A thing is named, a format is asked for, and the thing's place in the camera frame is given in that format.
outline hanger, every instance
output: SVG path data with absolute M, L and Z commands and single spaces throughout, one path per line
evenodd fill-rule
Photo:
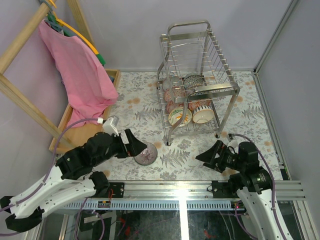
M 56 4 L 52 0 L 48 0 L 55 8 L 57 8 Z M 72 32 L 74 32 L 76 35 L 78 35 L 79 38 L 81 38 L 88 46 L 89 48 L 93 51 L 93 53 L 96 55 L 96 57 L 99 59 L 100 63 L 104 66 L 106 64 L 106 61 L 102 57 L 102 55 L 98 52 L 98 50 L 77 30 L 75 30 L 72 26 L 67 24 L 66 22 L 62 21 L 61 19 L 58 18 L 57 14 L 55 11 L 53 11 L 52 6 L 46 1 L 46 0 L 39 0 L 40 3 L 45 3 L 50 11 L 47 14 L 48 20 L 45 20 L 46 23 L 48 23 L 51 28 L 56 30 L 57 32 L 60 32 L 63 30 L 63 33 L 67 37 L 74 36 L 72 35 L 68 30 L 64 30 L 64 26 L 70 29 Z
M 57 23 L 54 23 L 52 21 L 49 20 L 44 20 L 45 23 L 49 24 L 51 26 L 51 28 L 53 28 L 54 30 L 56 30 L 57 32 L 60 32 L 61 30 L 63 31 L 63 34 L 66 37 L 73 37 L 75 36 L 75 34 L 73 32 L 70 32 L 68 28 L 61 26 Z

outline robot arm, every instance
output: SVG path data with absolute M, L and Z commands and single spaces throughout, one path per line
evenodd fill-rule
M 140 142 L 130 129 L 125 130 L 129 143 L 124 144 L 118 133 L 115 118 L 109 118 L 103 125 L 105 132 L 98 132 L 89 138 L 83 146 L 66 152 L 51 168 L 47 180 L 42 177 L 30 188 L 16 196 L 4 196 L 0 199 L 2 208 L 13 205 L 7 210 L 11 215 L 5 220 L 7 228 L 19 233 L 28 231 L 55 210 L 85 197 L 102 197 L 110 184 L 103 172 L 95 171 L 85 180 L 78 180 L 92 172 L 93 167 L 117 157 L 119 159 L 135 157 L 147 145 Z M 17 204 L 29 196 L 42 184 L 32 197 Z
M 251 142 L 241 142 L 238 153 L 232 153 L 230 149 L 232 148 L 217 140 L 212 148 L 196 157 L 197 160 L 204 162 L 204 166 L 220 173 L 226 167 L 239 171 L 239 173 L 230 175 L 228 183 L 219 182 L 215 186 L 212 184 L 212 188 L 238 196 L 241 199 L 259 240 L 284 239 L 277 225 L 277 220 L 286 239 L 292 240 L 276 198 L 274 198 L 274 204 L 277 220 L 274 215 L 271 176 L 260 166 L 256 146 Z

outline metal dish rack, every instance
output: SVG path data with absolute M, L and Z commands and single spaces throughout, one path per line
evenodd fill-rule
M 198 32 L 171 34 L 173 28 L 182 30 L 183 27 L 194 27 L 194 25 L 200 25 L 198 27 L 206 25 L 206 29 Z M 162 110 L 166 145 L 170 146 L 172 139 L 175 137 L 194 134 L 215 132 L 215 137 L 219 138 L 240 88 L 229 69 L 216 36 L 211 30 L 210 23 L 207 20 L 174 23 L 169 26 L 167 34 L 161 35 L 160 48 L 163 62 L 157 71 L 157 93 Z M 165 79 L 169 82 L 171 100 L 174 103 L 184 103 L 182 117 L 173 126 L 168 121 L 169 113 L 166 112 L 167 102 L 164 99 L 165 92 L 162 88 L 163 79 L 160 80 L 160 73 L 163 68 L 165 68 Z M 184 88 L 184 79 L 190 73 L 200 75 L 203 84 L 187 91 Z M 185 97 L 175 97 L 172 91 L 173 86 L 182 88 Z M 226 104 L 227 107 L 220 122 L 215 104 L 219 101 L 225 101 L 227 96 L 230 96 L 230 101 Z M 186 126 L 178 128 L 186 117 L 188 103 L 202 100 L 210 100 L 215 119 L 213 118 L 204 124 L 190 122 Z

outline wooden tray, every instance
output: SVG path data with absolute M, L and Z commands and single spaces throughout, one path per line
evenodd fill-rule
M 117 69 L 105 69 L 109 76 L 114 77 L 114 87 L 115 89 L 118 88 L 121 72 Z M 107 119 L 110 115 L 112 105 L 108 106 L 104 112 L 103 112 L 103 118 Z M 70 120 L 71 114 L 72 114 L 73 108 L 68 104 L 66 107 L 64 114 L 62 116 L 62 119 L 59 123 L 58 129 L 63 131 Z M 88 138 L 91 138 L 94 136 L 97 132 L 102 131 L 102 125 L 95 125 L 92 123 L 86 123 L 85 125 L 81 127 L 75 127 L 69 129 L 64 135 L 71 140 L 71 142 L 74 144 L 74 147 L 82 146 L 85 144 L 88 140 Z M 53 152 L 56 144 L 56 138 L 53 138 L 49 150 Z M 71 150 L 71 148 L 64 146 L 62 143 L 59 143 L 58 148 L 56 149 L 57 154 L 64 154 L 67 151 Z

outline dish rack handle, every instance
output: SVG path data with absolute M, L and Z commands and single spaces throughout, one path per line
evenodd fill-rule
M 190 26 L 190 25 L 199 25 L 199 24 L 206 24 L 207 29 L 211 29 L 211 25 L 208 20 L 200 20 L 200 21 L 183 21 L 180 23 L 173 23 L 168 27 L 168 35 L 170 35 L 170 31 L 175 27 L 183 27 L 183 26 Z

